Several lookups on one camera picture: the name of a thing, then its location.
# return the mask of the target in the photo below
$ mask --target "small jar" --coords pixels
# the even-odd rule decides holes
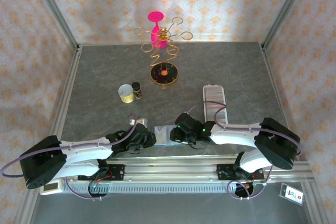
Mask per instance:
[[[137,81],[132,83],[132,88],[133,88],[133,93],[135,95],[135,98],[141,99],[142,98],[142,93],[141,93],[141,89],[140,89],[140,83],[138,83]]]

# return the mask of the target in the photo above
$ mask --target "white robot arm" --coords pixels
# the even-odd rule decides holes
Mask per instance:
[[[105,159],[121,152],[136,152],[155,143],[155,134],[141,123],[128,131],[91,141],[66,142],[59,141],[57,136],[48,136],[21,155],[29,157],[20,160],[20,165],[27,188],[34,189],[61,177],[104,177],[109,170]]]
[[[282,169],[292,169],[300,138],[286,127],[271,118],[262,123],[248,125],[219,126],[213,121],[201,122],[189,114],[181,114],[175,121],[177,127],[172,130],[172,141],[193,145],[213,142],[218,145],[238,144],[255,148],[251,152],[238,156],[236,172],[254,171],[275,165]]]

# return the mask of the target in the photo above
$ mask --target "black round base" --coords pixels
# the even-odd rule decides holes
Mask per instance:
[[[168,62],[160,62],[153,66],[151,70],[152,80],[161,86],[173,84],[179,75],[177,67]]]

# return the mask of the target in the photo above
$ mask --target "patterned wall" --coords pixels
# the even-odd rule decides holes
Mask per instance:
[[[162,11],[169,26],[172,17],[185,23],[176,31],[190,30],[193,41],[259,41],[270,30],[285,0],[56,0],[80,44],[140,43],[133,30],[149,12]]]
[[[336,0],[297,0],[268,57],[330,223],[336,220]]]
[[[43,0],[0,0],[0,17],[2,167],[50,134],[73,50]],[[0,223],[13,223],[24,190],[0,177]]]

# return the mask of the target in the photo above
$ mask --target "metal vent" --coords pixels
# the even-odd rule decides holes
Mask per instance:
[[[77,193],[86,193],[88,185],[70,184]],[[236,185],[231,184],[229,191],[234,192]],[[115,194],[216,194],[226,193],[225,184],[98,184],[91,188],[92,193],[115,193]]]

